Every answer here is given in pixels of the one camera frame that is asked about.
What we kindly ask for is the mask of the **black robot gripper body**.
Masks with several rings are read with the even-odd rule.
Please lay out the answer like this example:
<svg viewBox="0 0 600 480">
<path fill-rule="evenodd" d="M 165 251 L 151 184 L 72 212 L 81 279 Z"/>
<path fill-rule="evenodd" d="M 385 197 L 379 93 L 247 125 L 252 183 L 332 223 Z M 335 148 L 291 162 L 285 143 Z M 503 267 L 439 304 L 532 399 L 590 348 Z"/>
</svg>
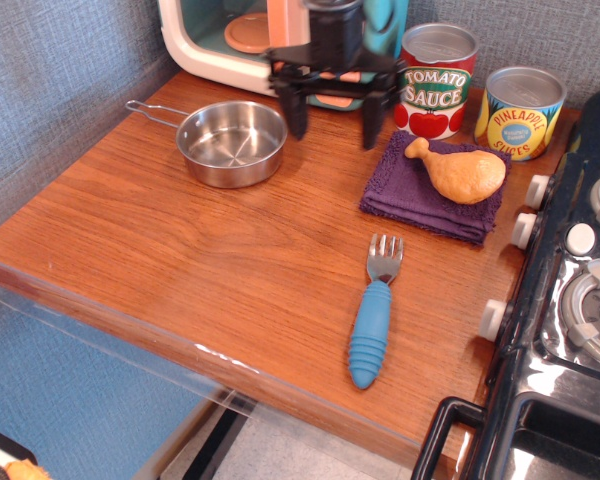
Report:
<svg viewBox="0 0 600 480">
<path fill-rule="evenodd" d="M 280 98 L 392 98 L 404 88 L 399 58 L 404 1 L 304 1 L 309 41 L 266 52 Z"/>
</svg>

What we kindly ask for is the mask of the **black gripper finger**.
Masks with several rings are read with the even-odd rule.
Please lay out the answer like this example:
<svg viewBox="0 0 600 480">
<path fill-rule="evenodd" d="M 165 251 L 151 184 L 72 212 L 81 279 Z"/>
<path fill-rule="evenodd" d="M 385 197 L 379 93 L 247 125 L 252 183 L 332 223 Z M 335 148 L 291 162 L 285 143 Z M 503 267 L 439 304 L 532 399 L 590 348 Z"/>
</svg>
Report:
<svg viewBox="0 0 600 480">
<path fill-rule="evenodd" d="M 289 132 L 302 140 L 308 126 L 306 95 L 299 87 L 283 83 L 278 88 L 278 98 Z"/>
<path fill-rule="evenodd" d="M 372 92 L 363 100 L 363 147 L 365 150 L 371 150 L 376 146 L 378 135 L 392 104 L 393 97 L 388 92 Z"/>
</svg>

